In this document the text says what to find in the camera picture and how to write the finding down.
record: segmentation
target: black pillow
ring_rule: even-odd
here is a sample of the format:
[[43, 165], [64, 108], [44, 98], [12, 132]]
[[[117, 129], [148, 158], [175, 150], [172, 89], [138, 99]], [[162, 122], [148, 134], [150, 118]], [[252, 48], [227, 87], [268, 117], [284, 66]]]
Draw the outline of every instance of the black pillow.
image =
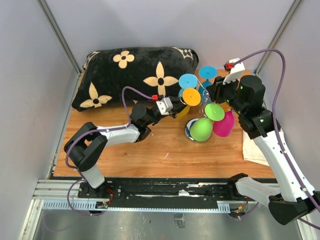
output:
[[[126, 47], [94, 51], [87, 56], [82, 82], [72, 102], [79, 112], [122, 103], [122, 89], [133, 87], [152, 95], [178, 96], [178, 80], [194, 74], [199, 58], [192, 49], [177, 47]], [[144, 100], [126, 90], [125, 101]]]

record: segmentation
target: black mounting plate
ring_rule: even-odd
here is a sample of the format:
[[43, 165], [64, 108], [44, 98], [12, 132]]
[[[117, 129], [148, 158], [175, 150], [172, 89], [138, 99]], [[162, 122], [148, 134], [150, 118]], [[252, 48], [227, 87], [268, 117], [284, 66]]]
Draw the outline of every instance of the black mounting plate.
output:
[[108, 199], [110, 194], [107, 190], [113, 191], [113, 199], [120, 199], [122, 195], [122, 186], [118, 182], [104, 182], [97, 190], [94, 190], [87, 182], [82, 182], [78, 191], [80, 199]]

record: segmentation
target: metal floor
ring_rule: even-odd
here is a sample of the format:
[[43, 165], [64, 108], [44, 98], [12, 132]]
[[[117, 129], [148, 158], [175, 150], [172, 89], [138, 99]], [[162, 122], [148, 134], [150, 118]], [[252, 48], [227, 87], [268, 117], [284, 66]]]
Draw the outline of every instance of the metal floor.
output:
[[302, 240], [302, 237], [296, 221], [282, 226], [261, 206], [241, 221], [226, 213], [185, 213], [182, 222], [172, 212], [109, 211], [99, 217], [88, 217], [71, 210], [43, 210], [33, 239]]

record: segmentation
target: red connector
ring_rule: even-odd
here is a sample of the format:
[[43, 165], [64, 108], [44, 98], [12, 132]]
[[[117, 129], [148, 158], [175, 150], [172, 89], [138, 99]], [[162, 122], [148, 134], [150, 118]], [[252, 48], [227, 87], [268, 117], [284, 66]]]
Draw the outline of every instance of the red connector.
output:
[[154, 102], [158, 101], [158, 95], [152, 95], [152, 101]]
[[225, 65], [224, 65], [224, 69], [226, 70], [226, 71], [230, 71], [230, 69], [233, 69], [235, 66], [233, 66], [233, 62], [230, 62], [230, 63], [226, 63]]

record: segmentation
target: metal corner post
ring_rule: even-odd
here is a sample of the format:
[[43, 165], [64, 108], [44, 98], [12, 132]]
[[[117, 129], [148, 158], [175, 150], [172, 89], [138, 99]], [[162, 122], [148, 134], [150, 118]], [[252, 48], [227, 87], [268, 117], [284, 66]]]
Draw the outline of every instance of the metal corner post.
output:
[[[304, 0], [294, 0], [293, 3], [291, 4], [288, 12], [286, 13], [286, 15], [284, 16], [279, 28], [277, 29], [275, 35], [273, 36], [268, 48], [269, 49], [273, 49], [277, 46], [277, 43], [279, 42], [279, 40], [281, 39], [281, 37], [283, 36], [285, 30], [287, 29], [289, 23], [291, 22], [291, 20], [293, 19], [294, 15], [296, 14], [297, 10], [299, 9], [299, 7], [301, 6], [301, 4], [304, 2]], [[261, 72], [261, 70], [263, 69], [264, 65], [266, 64], [268, 58], [270, 57], [271, 52], [265, 52], [263, 57], [261, 58], [258, 66], [256, 67], [256, 69], [254, 70], [254, 74], [256, 76], [258, 76]]]
[[55, 36], [57, 37], [65, 55], [67, 56], [67, 58], [69, 59], [69, 62], [72, 65], [73, 69], [79, 75], [81, 71], [80, 71], [80, 68], [77, 64], [77, 61], [76, 61], [74, 55], [72, 54], [72, 52], [67, 44], [67, 41], [65, 40], [46, 0], [37, 0], [37, 2], [39, 3], [39, 6], [40, 6], [41, 10], [43, 11], [43, 14], [45, 15], [47, 21], [49, 22]]

